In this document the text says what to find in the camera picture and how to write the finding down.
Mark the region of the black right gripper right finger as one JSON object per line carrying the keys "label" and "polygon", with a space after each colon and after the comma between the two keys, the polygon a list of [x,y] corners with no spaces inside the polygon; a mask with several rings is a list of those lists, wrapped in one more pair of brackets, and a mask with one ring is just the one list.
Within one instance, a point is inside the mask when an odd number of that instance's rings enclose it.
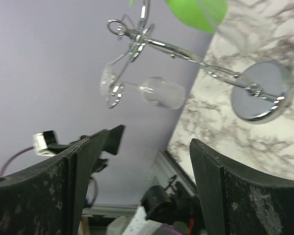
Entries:
{"label": "black right gripper right finger", "polygon": [[294,235],[294,180],[276,177],[192,139],[190,157],[210,235]]}

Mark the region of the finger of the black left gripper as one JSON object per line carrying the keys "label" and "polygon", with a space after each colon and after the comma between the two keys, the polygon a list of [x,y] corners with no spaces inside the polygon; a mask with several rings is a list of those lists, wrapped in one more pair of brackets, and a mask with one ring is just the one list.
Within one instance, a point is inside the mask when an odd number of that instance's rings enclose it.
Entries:
{"label": "finger of the black left gripper", "polygon": [[80,140],[88,139],[98,152],[105,151],[112,155],[117,155],[122,141],[124,125],[118,125],[113,129],[103,129],[92,135],[82,135]]}

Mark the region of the green plastic wine glass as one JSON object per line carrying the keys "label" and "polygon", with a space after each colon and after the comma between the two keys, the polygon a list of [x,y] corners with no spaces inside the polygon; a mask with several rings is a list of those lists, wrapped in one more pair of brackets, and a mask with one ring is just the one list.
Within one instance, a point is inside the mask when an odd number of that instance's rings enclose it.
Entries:
{"label": "green plastic wine glass", "polygon": [[165,3],[180,22],[199,30],[199,6],[197,0],[167,0]]}

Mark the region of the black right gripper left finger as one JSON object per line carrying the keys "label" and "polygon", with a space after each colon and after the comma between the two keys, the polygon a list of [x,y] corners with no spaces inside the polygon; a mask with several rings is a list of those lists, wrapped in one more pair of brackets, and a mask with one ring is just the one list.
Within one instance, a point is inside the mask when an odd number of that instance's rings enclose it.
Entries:
{"label": "black right gripper left finger", "polygon": [[95,140],[0,179],[0,235],[77,234]]}

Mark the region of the clear wine glass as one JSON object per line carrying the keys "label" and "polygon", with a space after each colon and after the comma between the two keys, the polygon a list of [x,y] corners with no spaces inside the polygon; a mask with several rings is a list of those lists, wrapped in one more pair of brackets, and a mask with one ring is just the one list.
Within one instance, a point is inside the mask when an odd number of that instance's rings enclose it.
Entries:
{"label": "clear wine glass", "polygon": [[186,89],[183,86],[166,81],[162,77],[151,77],[141,85],[122,81],[114,84],[116,80],[113,64],[108,63],[102,72],[100,92],[105,96],[109,109],[120,102],[127,86],[139,90],[145,102],[161,108],[177,110],[186,100]]}
{"label": "clear wine glass", "polygon": [[236,0],[198,0],[198,29],[207,33],[218,33],[223,37],[237,32],[234,19]]}

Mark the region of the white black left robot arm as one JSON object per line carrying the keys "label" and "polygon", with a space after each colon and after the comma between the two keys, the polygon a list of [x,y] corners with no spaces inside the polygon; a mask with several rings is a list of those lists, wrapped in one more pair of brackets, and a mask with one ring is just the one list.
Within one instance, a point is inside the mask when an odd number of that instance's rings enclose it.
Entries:
{"label": "white black left robot arm", "polygon": [[144,193],[124,235],[151,235],[163,229],[178,234],[171,226],[184,223],[188,234],[205,233],[205,224],[195,183],[168,151],[158,153],[152,170],[157,180]]}

